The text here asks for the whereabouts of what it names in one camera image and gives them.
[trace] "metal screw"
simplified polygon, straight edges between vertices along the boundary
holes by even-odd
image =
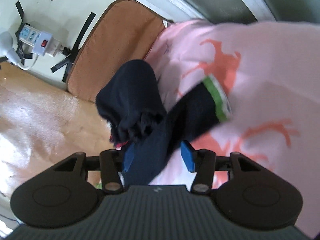
[[[207,192],[208,189],[209,189],[209,187],[206,184],[202,184],[202,183],[195,184],[193,186],[193,190],[195,190],[197,192]]]
[[[117,182],[109,182],[104,186],[104,188],[110,191],[117,191],[121,188],[121,186]]]

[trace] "red switch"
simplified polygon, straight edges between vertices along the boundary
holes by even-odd
[[[45,48],[45,46],[47,46],[47,43],[48,43],[48,41],[43,40],[43,41],[42,41],[42,44],[41,44],[41,47]]]

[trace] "black fabric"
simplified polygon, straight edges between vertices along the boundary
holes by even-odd
[[[135,144],[129,171],[123,172],[125,187],[149,184],[182,140],[193,141],[218,123],[214,100],[200,83],[174,106],[150,136]]]
[[[155,74],[143,60],[123,64],[98,93],[96,106],[99,114],[111,123],[115,144],[138,142],[166,115]]]
[[[98,94],[96,104],[103,118],[119,124],[118,129],[112,124],[112,135],[118,132],[122,122],[125,127],[138,127],[141,113],[152,113],[154,117],[158,108],[158,114],[163,117],[161,122],[159,119],[154,122],[150,135],[139,140],[135,137],[133,161],[129,170],[123,172],[126,187],[149,184],[163,170],[182,140],[193,141],[219,123],[215,102],[202,82],[165,115],[153,70],[142,60],[124,64]]]

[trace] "ribbed rubber surface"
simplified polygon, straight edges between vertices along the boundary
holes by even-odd
[[[17,228],[7,240],[288,240],[305,239],[294,227],[254,231],[220,215],[207,197],[185,186],[132,186],[107,196],[87,219],[66,228]]]

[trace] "power strip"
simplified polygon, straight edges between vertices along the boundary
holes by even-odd
[[[33,47],[32,53],[39,56],[45,54],[55,57],[62,53],[64,46],[60,41],[53,38],[51,33],[39,31],[29,25],[24,25],[20,34],[19,40]]]

